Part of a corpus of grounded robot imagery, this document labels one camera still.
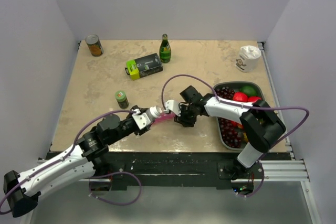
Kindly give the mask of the grey pill bottle white cap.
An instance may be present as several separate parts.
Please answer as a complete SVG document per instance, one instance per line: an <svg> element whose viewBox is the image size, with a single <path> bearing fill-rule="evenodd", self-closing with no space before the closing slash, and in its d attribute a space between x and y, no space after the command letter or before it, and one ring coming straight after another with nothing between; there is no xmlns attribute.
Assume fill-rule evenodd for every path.
<svg viewBox="0 0 336 224"><path fill-rule="evenodd" d="M146 114L150 120L156 120L162 114L162 109L159 106L152 106L147 109Z"/></svg>

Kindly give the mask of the pink weekly pill organizer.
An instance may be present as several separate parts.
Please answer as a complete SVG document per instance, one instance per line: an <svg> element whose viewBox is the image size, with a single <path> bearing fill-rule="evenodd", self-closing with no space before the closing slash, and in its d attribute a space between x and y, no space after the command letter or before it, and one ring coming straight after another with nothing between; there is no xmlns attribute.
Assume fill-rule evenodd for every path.
<svg viewBox="0 0 336 224"><path fill-rule="evenodd" d="M156 118L154 120L154 122L151 124L151 126L158 125L160 123L163 123L163 122L166 122L166 121L169 121L169 120L173 120L174 117L175 117L175 114L173 114L173 113L169 113L169 114L162 113L158 118Z"/></svg>

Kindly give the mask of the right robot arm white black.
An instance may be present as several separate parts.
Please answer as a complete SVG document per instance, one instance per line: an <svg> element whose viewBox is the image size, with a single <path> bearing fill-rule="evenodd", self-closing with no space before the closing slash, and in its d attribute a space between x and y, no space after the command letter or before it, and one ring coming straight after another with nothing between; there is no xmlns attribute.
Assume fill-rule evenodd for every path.
<svg viewBox="0 0 336 224"><path fill-rule="evenodd" d="M187 87L180 95L184 103L169 100L165 103L165 110L174 113L175 122L184 127L193 127L201 115L224 118L243 126L249 143L235 160L234 173L239 178L250 175L252 166L286 131L285 125L266 101L230 101L211 93L201 95L193 86Z"/></svg>

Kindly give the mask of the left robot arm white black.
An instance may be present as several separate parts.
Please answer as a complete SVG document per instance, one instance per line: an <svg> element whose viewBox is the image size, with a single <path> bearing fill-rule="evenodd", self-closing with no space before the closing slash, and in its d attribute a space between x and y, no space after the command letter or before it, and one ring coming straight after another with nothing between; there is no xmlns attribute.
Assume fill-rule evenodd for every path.
<svg viewBox="0 0 336 224"><path fill-rule="evenodd" d="M8 172L4 176L4 197L9 210L1 214L21 217L34 210L39 200L53 192L84 178L95 175L103 178L108 174L109 165L102 157L109 145L134 133L147 132L161 115L158 106L127 110L127 117L121 120L119 111L110 111L87 123L76 135L73 144L44 163L26 170Z"/></svg>

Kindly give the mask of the green lid small jar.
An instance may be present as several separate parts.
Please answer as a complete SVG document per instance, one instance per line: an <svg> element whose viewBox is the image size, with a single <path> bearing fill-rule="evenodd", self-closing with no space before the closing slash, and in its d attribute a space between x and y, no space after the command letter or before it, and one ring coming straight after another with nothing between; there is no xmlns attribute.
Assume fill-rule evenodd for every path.
<svg viewBox="0 0 336 224"><path fill-rule="evenodd" d="M129 102L126 96L126 93L122 90L118 90L115 93L115 99L121 109L126 109L129 106Z"/></svg>

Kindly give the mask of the green black product box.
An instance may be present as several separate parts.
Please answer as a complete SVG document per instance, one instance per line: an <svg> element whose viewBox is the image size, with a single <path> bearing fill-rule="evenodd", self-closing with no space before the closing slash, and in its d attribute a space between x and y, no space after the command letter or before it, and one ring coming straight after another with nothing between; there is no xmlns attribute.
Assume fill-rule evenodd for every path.
<svg viewBox="0 0 336 224"><path fill-rule="evenodd" d="M150 54L126 62L125 72L131 80L138 80L163 71L158 54Z"/></svg>

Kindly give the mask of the red round fruit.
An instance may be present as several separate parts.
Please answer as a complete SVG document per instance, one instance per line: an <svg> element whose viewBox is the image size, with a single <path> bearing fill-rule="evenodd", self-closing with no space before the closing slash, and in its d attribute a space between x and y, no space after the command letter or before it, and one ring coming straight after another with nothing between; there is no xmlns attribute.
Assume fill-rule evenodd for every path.
<svg viewBox="0 0 336 224"><path fill-rule="evenodd" d="M261 97L258 96L251 96L249 97L243 92L236 92L233 96L233 100L236 102L250 102L250 103L255 103L259 100L262 100Z"/></svg>

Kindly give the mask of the red grape bunch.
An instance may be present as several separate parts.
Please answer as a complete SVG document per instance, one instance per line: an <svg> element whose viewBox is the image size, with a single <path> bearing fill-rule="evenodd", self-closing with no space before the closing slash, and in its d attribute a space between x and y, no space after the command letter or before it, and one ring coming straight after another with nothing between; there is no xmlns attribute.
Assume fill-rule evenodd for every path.
<svg viewBox="0 0 336 224"><path fill-rule="evenodd" d="M220 98L227 100L233 100L233 96L235 94L235 91L229 87L222 87L215 89L215 91ZM224 143L231 148L241 148L242 137L239 135L238 129L232 127L231 120L219 118L218 121L220 135Z"/></svg>

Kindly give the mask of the grey fruit tray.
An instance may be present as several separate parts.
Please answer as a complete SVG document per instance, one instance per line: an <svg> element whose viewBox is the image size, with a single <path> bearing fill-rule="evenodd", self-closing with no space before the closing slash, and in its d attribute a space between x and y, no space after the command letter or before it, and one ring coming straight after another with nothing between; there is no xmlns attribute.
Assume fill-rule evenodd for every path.
<svg viewBox="0 0 336 224"><path fill-rule="evenodd" d="M257 102L264 96L260 87L252 82L224 82L214 86L216 94L226 100L237 102ZM241 151L248 138L241 124L225 118L218 118L221 142L232 151Z"/></svg>

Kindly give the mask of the green lime fruit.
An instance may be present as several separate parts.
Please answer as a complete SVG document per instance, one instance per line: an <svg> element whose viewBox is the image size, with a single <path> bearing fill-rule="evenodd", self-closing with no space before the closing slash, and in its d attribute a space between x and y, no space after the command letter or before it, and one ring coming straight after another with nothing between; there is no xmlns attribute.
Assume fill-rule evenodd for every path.
<svg viewBox="0 0 336 224"><path fill-rule="evenodd" d="M252 86L243 86L240 88L240 92L244 93L248 97L256 97L258 95L257 90Z"/></svg>

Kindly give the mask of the yellow orange dragon fruit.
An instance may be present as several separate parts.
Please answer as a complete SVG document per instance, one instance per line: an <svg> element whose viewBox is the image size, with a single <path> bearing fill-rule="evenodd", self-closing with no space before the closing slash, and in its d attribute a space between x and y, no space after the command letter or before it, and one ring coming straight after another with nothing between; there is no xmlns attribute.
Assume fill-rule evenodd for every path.
<svg viewBox="0 0 336 224"><path fill-rule="evenodd" d="M249 142L246 132L243 132L243 139L245 143Z"/></svg>

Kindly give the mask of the green glass bottle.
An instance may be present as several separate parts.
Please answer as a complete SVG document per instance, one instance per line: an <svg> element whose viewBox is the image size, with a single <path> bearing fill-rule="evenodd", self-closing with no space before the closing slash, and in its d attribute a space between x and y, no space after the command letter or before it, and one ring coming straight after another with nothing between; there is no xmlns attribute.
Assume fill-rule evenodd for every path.
<svg viewBox="0 0 336 224"><path fill-rule="evenodd" d="M162 35L162 42L159 48L159 57L162 63L168 63L171 60L171 46L167 34Z"/></svg>

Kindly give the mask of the white paper bag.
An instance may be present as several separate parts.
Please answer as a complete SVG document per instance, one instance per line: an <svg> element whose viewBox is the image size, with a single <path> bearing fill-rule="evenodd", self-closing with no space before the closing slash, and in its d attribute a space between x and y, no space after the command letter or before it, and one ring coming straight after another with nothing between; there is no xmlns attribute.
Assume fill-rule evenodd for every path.
<svg viewBox="0 0 336 224"><path fill-rule="evenodd" d="M251 72L258 65L261 50L255 46L242 46L235 60L234 66L242 72Z"/></svg>

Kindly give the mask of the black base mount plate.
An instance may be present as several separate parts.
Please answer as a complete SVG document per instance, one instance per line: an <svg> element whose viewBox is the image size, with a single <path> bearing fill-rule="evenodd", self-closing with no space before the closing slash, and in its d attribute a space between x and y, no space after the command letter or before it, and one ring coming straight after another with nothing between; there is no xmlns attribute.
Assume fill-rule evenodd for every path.
<svg viewBox="0 0 336 224"><path fill-rule="evenodd" d="M95 172L108 180L113 190L125 190L141 184L143 187L215 187L231 189L233 184L251 187L264 177L260 164L248 171L234 172L236 153L220 152L108 152L102 156L103 167Z"/></svg>

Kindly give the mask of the aluminium frame rail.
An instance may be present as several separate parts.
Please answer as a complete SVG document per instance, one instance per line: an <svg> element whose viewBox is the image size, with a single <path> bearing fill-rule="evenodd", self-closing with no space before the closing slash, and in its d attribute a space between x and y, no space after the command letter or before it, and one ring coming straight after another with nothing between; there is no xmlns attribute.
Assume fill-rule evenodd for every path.
<svg viewBox="0 0 336 224"><path fill-rule="evenodd" d="M295 182L295 181L306 181L308 180L308 174L305 170L305 165L302 161L262 161L259 163L264 171L264 177L257 182L262 180L276 181L276 182ZM101 176L95 176L95 172L99 168L94 168L93 164L76 164L69 166L61 171L53 171L51 168L46 166L46 163L40 163L34 171L40 171L40 174L53 173L55 175L55 180L83 180L89 179L94 182L112 182L112 177L115 173L107 174L108 180L103 180Z"/></svg>

